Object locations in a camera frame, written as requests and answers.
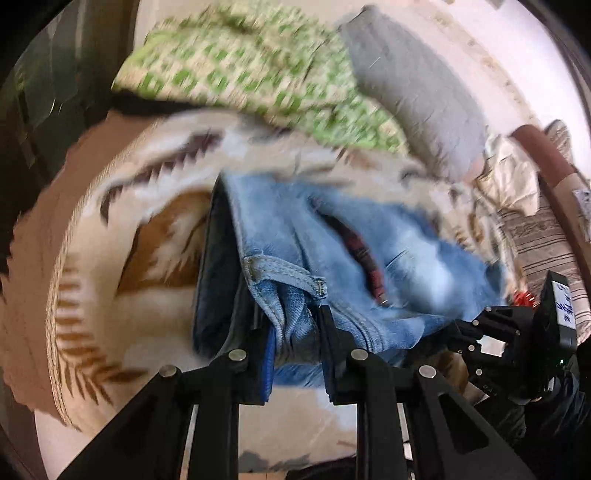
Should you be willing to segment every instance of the gray fabric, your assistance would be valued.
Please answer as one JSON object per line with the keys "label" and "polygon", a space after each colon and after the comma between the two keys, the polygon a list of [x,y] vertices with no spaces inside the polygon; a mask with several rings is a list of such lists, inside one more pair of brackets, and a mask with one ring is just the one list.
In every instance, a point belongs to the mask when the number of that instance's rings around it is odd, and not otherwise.
{"label": "gray fabric", "polygon": [[480,107],[445,62],[377,7],[340,27],[359,87],[396,117],[431,172],[460,180],[485,146]]}

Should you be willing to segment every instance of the floor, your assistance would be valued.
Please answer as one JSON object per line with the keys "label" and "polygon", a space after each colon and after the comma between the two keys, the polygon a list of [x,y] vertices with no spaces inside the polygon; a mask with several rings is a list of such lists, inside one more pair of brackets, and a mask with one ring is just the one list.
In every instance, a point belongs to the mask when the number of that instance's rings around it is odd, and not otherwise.
{"label": "floor", "polygon": [[[169,15],[199,12],[210,0],[142,0],[135,44]],[[331,25],[352,18],[366,0],[284,0]],[[563,119],[571,130],[575,163],[591,177],[591,142],[577,90],[551,38],[518,2],[495,9],[486,0],[375,0],[382,11],[419,35],[455,69],[479,101],[491,127],[509,134],[530,122]],[[41,453],[57,478],[88,438],[36,413]]]}

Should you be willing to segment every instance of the green patterned fabric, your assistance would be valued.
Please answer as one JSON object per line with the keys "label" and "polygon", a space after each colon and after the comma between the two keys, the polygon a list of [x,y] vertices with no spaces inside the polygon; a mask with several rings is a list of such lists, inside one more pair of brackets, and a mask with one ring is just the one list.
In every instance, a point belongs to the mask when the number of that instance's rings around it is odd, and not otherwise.
{"label": "green patterned fabric", "polygon": [[322,144],[407,151],[392,115],[357,91],[337,32],[267,1],[167,18],[127,58],[113,90],[258,113]]}

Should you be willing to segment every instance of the metal screw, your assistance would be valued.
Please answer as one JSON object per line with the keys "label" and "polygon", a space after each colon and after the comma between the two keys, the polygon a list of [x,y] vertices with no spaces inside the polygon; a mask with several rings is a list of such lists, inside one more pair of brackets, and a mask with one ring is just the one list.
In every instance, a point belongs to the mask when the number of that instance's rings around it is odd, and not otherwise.
{"label": "metal screw", "polygon": [[418,372],[422,377],[425,378],[433,378],[435,375],[437,375],[437,370],[435,370],[431,365],[423,365],[418,369]]}
{"label": "metal screw", "polygon": [[363,350],[362,348],[356,348],[355,350],[351,350],[351,358],[353,360],[359,360],[360,362],[362,362],[363,360],[367,360],[368,357],[369,354],[366,350]]}
{"label": "metal screw", "polygon": [[164,365],[162,368],[160,368],[160,370],[158,370],[158,373],[161,377],[168,378],[173,377],[177,370],[178,369],[174,365]]}
{"label": "metal screw", "polygon": [[228,357],[233,362],[242,362],[246,358],[246,352],[240,348],[236,348],[228,354]]}

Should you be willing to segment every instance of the white label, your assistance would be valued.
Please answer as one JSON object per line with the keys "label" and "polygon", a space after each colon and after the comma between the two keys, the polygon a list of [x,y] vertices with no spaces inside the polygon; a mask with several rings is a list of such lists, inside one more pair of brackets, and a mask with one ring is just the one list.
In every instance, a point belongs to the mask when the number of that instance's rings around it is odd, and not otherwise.
{"label": "white label", "polygon": [[570,300],[570,289],[567,286],[562,285],[562,283],[555,281],[552,281],[552,289],[554,290],[558,324],[576,330],[577,326],[574,323],[573,303]]}

